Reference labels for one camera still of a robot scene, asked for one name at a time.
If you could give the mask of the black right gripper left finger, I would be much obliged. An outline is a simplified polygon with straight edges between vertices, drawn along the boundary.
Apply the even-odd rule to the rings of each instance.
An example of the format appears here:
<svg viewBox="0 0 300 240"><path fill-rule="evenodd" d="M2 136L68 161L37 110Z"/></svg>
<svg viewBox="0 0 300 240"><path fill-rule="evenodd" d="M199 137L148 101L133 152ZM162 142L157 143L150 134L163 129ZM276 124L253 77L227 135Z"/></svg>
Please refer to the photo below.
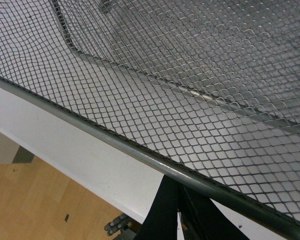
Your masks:
<svg viewBox="0 0 300 240"><path fill-rule="evenodd" d="M138 231L139 240L177 239L178 183L163 176L149 213Z"/></svg>

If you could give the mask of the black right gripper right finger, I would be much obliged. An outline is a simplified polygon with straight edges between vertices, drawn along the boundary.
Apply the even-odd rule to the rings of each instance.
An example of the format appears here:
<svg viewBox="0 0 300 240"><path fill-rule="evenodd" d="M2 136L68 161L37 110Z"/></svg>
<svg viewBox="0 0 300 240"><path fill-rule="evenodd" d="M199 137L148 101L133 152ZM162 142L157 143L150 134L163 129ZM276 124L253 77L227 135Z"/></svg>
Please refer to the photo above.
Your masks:
<svg viewBox="0 0 300 240"><path fill-rule="evenodd" d="M196 240L248 239L209 197L189 187L178 187L178 208L184 225Z"/></svg>

